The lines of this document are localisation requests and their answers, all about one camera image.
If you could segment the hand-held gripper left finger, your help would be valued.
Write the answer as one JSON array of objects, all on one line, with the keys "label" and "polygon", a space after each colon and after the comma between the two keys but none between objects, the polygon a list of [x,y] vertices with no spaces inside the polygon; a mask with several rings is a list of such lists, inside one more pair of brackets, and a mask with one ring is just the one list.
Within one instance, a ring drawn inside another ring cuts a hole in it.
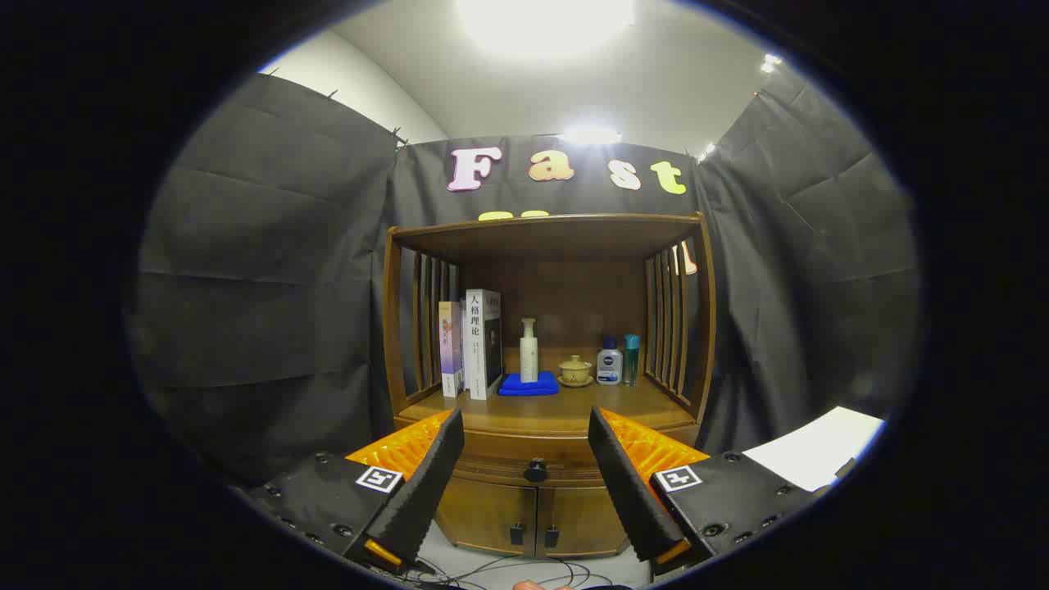
[{"label": "hand-held gripper left finger", "polygon": [[318,452],[238,494],[333,556],[404,574],[465,446],[461,408],[438,412],[348,455]]}]

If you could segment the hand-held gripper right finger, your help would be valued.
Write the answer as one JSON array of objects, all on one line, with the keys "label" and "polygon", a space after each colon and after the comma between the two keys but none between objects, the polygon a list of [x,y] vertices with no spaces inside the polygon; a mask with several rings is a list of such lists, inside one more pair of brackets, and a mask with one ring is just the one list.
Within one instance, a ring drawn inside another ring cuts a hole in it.
[{"label": "hand-held gripper right finger", "polygon": [[595,406],[588,447],[615,514],[652,574],[756,541],[816,500],[741,452],[709,456]]}]

